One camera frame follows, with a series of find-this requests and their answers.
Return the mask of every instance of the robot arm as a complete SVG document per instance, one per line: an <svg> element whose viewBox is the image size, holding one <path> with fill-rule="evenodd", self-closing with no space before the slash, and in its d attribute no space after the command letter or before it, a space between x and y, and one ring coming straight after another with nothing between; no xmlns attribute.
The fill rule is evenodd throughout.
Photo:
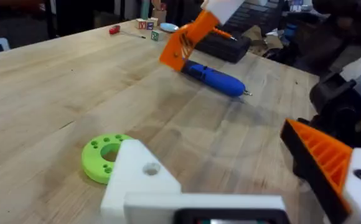
<svg viewBox="0 0 361 224"><path fill-rule="evenodd" d="M244 0L206 0L195 22L184 25L171 36L160 56L161 63L181 71L195 45L213 31L216 25L226 23L243 2ZM260 0L253 2L266 4Z"/></svg>

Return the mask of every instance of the orange 3d printed part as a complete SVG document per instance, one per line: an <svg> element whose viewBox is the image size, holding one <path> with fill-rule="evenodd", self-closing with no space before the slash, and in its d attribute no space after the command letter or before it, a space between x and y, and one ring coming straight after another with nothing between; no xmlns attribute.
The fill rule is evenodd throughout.
<svg viewBox="0 0 361 224"><path fill-rule="evenodd" d="M335 223L342 223L350 213L342 193L352 148L291 119L286 120L281 139L294 157L294 173L309 182L325 211L336 214Z"/></svg>
<svg viewBox="0 0 361 224"><path fill-rule="evenodd" d="M160 62L181 71L195 45L219 23L209 11L203 10L195 22L182 26L169 39L160 56Z"/></svg>

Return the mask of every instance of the toy block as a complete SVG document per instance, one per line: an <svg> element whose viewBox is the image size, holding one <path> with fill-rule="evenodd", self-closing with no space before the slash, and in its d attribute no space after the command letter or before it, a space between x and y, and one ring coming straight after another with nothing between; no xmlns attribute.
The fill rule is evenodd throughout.
<svg viewBox="0 0 361 224"><path fill-rule="evenodd" d="M146 25L146 29L147 29L147 30L153 30L153 29L154 29L154 22L149 22L149 21L147 21L146 24L147 24L147 25Z"/></svg>
<svg viewBox="0 0 361 224"><path fill-rule="evenodd" d="M164 39L165 33L163 31L159 30L153 30L151 31L151 39L155 41L160 41Z"/></svg>
<svg viewBox="0 0 361 224"><path fill-rule="evenodd" d="M135 27L138 29L146 29L146 21L144 19L136 19Z"/></svg>
<svg viewBox="0 0 361 224"><path fill-rule="evenodd" d="M153 22L153 23L154 23L154 26L156 27L156 26L158 25L158 18L152 17L152 18L150 18L150 19L148 20L148 22Z"/></svg>

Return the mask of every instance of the white 3d printed part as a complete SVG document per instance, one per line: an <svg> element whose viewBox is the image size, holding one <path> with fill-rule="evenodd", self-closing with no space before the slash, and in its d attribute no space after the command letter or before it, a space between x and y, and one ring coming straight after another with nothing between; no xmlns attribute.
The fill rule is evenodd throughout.
<svg viewBox="0 0 361 224"><path fill-rule="evenodd" d="M125 224L124 198L132 192L180 194L181 185L138 140L124 140L100 211L104 223Z"/></svg>

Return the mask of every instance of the blue object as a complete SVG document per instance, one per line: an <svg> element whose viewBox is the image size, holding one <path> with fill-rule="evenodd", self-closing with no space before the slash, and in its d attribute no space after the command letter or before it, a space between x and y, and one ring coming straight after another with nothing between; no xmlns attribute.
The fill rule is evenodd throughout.
<svg viewBox="0 0 361 224"><path fill-rule="evenodd" d="M150 0L142 0L141 7L141 18L144 20L149 19L149 8L150 8Z"/></svg>
<svg viewBox="0 0 361 224"><path fill-rule="evenodd" d="M163 22L160 24L160 28L167 32L175 32L179 29L179 27L175 24L170 24L167 22Z"/></svg>
<svg viewBox="0 0 361 224"><path fill-rule="evenodd" d="M246 91L245 85L237 78L191 60L186 61L182 73L188 74L231 97L241 96Z"/></svg>

